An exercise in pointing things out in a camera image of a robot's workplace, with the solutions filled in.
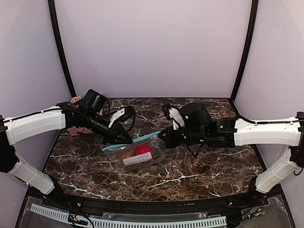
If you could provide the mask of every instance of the marble surface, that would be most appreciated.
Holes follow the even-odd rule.
[[[130,135],[137,138],[171,126],[162,105],[182,107],[204,103],[214,120],[235,116],[227,99],[128,98],[112,99],[111,111],[132,105],[137,111]],[[161,148],[158,164],[120,173],[102,152],[103,138],[96,134],[72,137],[61,132],[47,161],[45,173],[58,180],[65,193],[109,200],[180,201],[213,198],[246,192],[249,181],[262,173],[251,146],[212,149],[204,146],[193,158],[185,146]]]

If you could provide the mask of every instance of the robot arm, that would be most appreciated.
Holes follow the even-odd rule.
[[[131,106],[122,108],[109,122],[96,114],[101,111],[106,99],[90,89],[85,97],[75,104],[63,102],[40,112],[14,118],[3,119],[0,116],[0,172],[10,173],[48,195],[55,187],[53,180],[16,153],[14,144],[34,135],[73,126],[86,127],[102,135],[103,144],[132,143],[128,132],[135,121],[134,108]],[[133,124],[126,131],[120,123],[131,117]]]
[[[159,133],[159,138],[166,143],[167,148],[181,144],[207,144],[213,148],[234,148],[247,144],[289,145],[278,161],[254,179],[255,190],[263,194],[289,174],[304,167],[303,112],[282,120],[251,121],[240,117],[214,122],[203,104],[188,104],[180,110],[166,104],[163,111],[167,119],[175,124]]]

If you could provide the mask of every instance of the plastic bag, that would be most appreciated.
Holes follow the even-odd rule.
[[[119,172],[128,172],[152,165],[164,159],[159,148],[159,132],[151,133],[133,140],[132,144],[112,145],[103,148],[103,152],[114,161]]]

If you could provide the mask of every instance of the red object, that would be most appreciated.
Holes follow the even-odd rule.
[[[153,149],[150,146],[144,144],[144,145],[139,145],[138,147],[136,147],[134,154],[135,154],[135,156],[137,156],[137,155],[144,154],[147,152],[150,152],[151,155],[153,156]]]

